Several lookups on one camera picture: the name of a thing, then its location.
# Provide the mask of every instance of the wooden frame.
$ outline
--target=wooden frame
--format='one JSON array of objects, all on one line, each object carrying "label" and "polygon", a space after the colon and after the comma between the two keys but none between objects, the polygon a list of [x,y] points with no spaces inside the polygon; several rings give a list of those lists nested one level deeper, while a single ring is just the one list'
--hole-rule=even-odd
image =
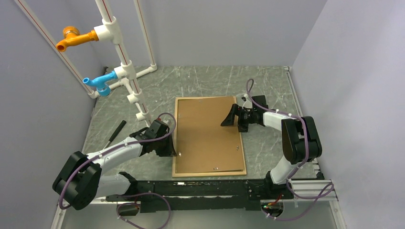
[{"label": "wooden frame", "polygon": [[[208,98],[216,98],[215,97],[179,97],[176,98],[176,102],[174,105],[174,117],[177,122],[177,111],[178,111],[178,103],[179,100],[189,100],[189,99],[208,99]],[[237,175],[246,175],[246,161],[245,161],[245,152],[243,151],[243,143],[242,143],[242,135],[239,133],[240,141],[241,141],[241,148],[242,148],[242,158],[243,158],[243,170],[240,171],[224,171],[224,172],[206,172],[206,173],[176,173],[176,156],[173,157],[172,163],[172,176],[173,177],[214,177],[214,176],[237,176]],[[174,149],[177,151],[177,128],[174,130],[173,135],[173,144]]]}]

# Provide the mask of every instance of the blue valve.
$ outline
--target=blue valve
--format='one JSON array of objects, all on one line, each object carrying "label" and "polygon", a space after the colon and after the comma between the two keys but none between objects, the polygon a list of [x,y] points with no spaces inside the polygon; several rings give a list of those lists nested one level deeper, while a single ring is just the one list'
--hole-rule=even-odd
[{"label": "blue valve", "polygon": [[84,78],[83,83],[92,87],[96,87],[100,96],[107,96],[110,94],[111,89],[108,86],[108,84],[106,84],[106,82],[113,79],[118,79],[115,71],[112,71],[111,73],[108,73],[103,76],[96,77],[93,80],[90,80],[89,78]]}]

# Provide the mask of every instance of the orange faucet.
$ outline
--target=orange faucet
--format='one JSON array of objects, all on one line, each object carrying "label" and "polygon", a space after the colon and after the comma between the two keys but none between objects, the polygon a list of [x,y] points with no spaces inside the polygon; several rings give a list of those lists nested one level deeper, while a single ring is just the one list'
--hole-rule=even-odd
[{"label": "orange faucet", "polygon": [[67,26],[64,28],[64,39],[56,44],[56,48],[58,51],[64,52],[69,46],[76,46],[90,41],[98,41],[97,34],[94,30],[91,30],[87,34],[80,35],[77,28]]}]

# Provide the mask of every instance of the wall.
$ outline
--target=wall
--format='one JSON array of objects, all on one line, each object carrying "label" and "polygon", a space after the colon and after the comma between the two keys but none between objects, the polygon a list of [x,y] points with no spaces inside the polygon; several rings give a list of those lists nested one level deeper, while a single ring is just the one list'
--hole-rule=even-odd
[{"label": "wall", "polygon": [[328,0],[293,65],[348,228],[405,228],[405,2]]},{"label": "wall", "polygon": [[[17,4],[1,1],[0,10],[1,228],[49,228],[58,199],[52,183],[81,150],[95,101]],[[102,71],[92,60],[77,67]]]},{"label": "wall", "polygon": [[[291,66],[325,2],[140,0],[158,65]],[[101,23],[94,1],[66,4],[85,31]],[[131,60],[149,65],[134,1],[110,1],[110,6]],[[104,65],[119,65],[114,47],[92,45]]]}]

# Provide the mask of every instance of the wooden board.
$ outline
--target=wooden board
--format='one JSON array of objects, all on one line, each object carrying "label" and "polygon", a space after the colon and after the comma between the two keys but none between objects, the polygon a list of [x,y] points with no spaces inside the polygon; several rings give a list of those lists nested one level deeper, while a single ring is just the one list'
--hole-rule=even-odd
[{"label": "wooden board", "polygon": [[220,126],[234,103],[235,97],[176,98],[174,145],[181,156],[173,158],[173,177],[246,175],[237,126]]}]

